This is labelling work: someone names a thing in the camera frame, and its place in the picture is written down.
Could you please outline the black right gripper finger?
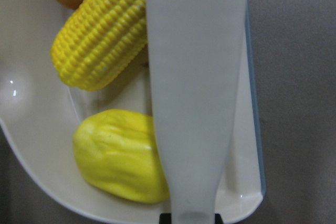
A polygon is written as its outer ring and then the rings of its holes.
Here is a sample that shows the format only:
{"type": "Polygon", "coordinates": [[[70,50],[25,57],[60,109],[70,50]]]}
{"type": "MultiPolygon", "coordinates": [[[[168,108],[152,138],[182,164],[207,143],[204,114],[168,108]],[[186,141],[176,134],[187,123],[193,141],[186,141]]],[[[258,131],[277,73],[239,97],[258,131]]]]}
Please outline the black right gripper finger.
{"type": "MultiPolygon", "coordinates": [[[[161,213],[159,216],[159,224],[171,224],[171,213],[161,213]]],[[[222,224],[222,218],[220,214],[215,214],[214,224],[222,224]]]]}

